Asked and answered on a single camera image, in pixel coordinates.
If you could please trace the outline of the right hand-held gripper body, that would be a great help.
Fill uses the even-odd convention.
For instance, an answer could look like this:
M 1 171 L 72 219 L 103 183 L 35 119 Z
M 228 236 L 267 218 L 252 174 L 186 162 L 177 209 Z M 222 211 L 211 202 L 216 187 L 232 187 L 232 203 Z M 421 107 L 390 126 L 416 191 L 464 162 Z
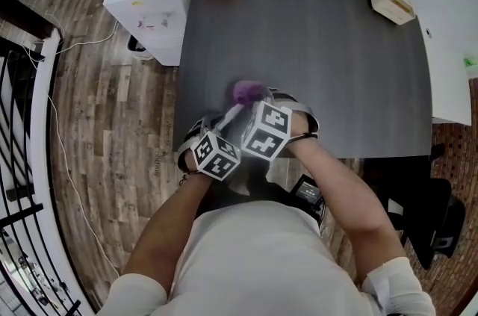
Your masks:
M 252 116 L 241 136 L 240 149 L 265 161 L 273 161 L 291 139 L 291 116 L 302 111 L 308 117 L 308 137 L 318 137 L 320 124 L 309 106 L 292 95 L 270 88 L 266 97 L 253 106 Z

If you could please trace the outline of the person's right hand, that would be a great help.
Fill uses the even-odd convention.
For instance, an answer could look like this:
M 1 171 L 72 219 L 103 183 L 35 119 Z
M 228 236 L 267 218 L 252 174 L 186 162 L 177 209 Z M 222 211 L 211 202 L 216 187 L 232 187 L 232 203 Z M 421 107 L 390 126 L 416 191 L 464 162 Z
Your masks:
M 293 111 L 291 116 L 291 139 L 290 142 L 302 140 L 308 137 L 309 125 L 306 113 Z

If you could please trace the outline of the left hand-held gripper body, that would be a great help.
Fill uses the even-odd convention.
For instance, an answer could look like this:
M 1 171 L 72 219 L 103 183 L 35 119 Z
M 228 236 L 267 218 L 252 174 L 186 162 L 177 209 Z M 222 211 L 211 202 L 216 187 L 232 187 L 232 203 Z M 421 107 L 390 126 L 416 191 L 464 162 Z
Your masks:
M 202 173 L 223 181 L 239 166 L 239 149 L 222 136 L 223 120 L 223 114 L 207 114 L 188 130 L 176 152 L 183 173 Z

